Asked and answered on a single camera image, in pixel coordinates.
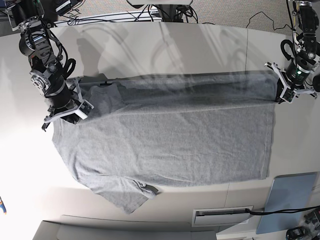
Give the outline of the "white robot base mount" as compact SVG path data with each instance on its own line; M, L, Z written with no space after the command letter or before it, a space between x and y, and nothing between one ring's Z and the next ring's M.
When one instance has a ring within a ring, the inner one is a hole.
M193 0L127 0L131 5L190 5Z

